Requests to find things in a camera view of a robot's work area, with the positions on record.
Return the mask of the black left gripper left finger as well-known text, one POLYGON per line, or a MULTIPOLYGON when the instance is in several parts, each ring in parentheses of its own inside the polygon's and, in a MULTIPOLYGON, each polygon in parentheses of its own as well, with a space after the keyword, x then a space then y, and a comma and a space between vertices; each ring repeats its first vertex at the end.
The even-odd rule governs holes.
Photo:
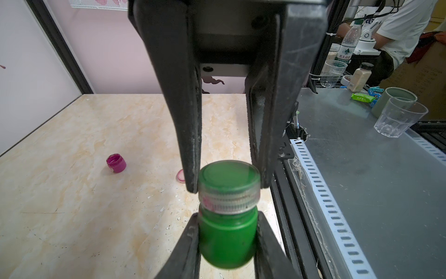
POLYGON ((190 217, 167 262, 155 278, 198 279, 200 262, 198 214, 194 213, 190 217))

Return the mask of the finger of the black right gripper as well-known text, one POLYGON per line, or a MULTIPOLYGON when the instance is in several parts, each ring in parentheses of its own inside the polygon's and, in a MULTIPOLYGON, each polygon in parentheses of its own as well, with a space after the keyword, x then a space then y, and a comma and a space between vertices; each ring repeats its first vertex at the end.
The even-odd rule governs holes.
POLYGON ((198 192, 202 84, 188 1, 133 1, 132 25, 151 59, 172 117, 187 191, 198 192))
POLYGON ((279 146, 327 28, 325 3, 286 3, 268 18, 245 80, 252 164, 271 185, 279 146))

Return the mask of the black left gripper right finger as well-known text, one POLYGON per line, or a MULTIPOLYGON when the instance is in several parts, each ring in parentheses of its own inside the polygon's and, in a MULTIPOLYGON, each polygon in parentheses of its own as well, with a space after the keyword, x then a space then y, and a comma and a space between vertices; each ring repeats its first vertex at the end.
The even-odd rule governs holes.
POLYGON ((256 279, 300 279, 302 277, 286 257, 261 211, 258 211, 256 228, 254 271, 256 279))

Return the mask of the green paint jar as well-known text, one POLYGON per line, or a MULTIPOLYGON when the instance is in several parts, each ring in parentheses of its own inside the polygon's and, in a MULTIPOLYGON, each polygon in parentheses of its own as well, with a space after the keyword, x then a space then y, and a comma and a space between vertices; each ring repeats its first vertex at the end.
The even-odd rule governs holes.
POLYGON ((237 269, 256 251, 258 209, 238 215, 220 215, 199 207, 199 251, 219 269, 237 269))

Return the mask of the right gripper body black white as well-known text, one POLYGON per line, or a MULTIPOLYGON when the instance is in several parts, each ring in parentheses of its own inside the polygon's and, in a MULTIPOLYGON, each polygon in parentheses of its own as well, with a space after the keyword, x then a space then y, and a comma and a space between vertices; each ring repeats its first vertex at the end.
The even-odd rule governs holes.
POLYGON ((306 74, 326 1, 130 1, 128 17, 159 77, 247 76, 262 65, 306 74))

